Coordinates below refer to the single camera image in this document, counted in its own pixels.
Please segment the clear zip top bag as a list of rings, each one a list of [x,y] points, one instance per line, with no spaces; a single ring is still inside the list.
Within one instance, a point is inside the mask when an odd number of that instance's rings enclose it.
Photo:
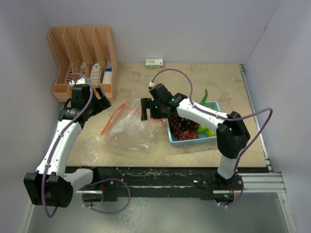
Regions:
[[[101,135],[114,148],[133,151],[148,150],[155,142],[163,119],[141,120],[140,99],[124,102],[112,114]]]

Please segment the dark red grape bunch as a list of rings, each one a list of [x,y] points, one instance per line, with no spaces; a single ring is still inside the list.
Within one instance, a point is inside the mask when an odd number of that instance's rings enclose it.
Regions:
[[[197,130],[199,124],[179,116],[170,115],[168,118],[168,123],[170,127],[171,134],[173,135],[173,138],[178,140],[178,135],[182,133],[183,131],[189,130],[189,131],[195,131]]]

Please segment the light blue plastic basket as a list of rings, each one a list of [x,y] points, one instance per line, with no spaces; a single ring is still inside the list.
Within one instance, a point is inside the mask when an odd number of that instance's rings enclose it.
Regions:
[[[169,116],[166,119],[170,144],[173,147],[214,142],[216,133],[207,127],[182,117]]]

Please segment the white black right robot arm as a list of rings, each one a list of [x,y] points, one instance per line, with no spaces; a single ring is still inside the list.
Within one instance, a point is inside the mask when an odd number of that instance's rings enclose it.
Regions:
[[[231,114],[215,111],[193,102],[184,94],[172,95],[163,84],[149,88],[150,98],[141,98],[141,120],[165,119],[170,115],[192,120],[216,133],[218,150],[221,153],[216,184],[221,190],[233,185],[237,161],[246,147],[250,134],[237,112]]]

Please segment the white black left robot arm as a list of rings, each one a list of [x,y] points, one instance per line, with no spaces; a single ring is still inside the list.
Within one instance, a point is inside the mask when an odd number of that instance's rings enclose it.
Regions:
[[[87,84],[76,84],[58,116],[52,143],[34,173],[27,173],[24,185],[34,205],[66,208],[73,194],[82,187],[95,190],[100,178],[89,168],[79,168],[66,174],[66,165],[73,145],[85,123],[111,102],[100,86],[93,91]]]

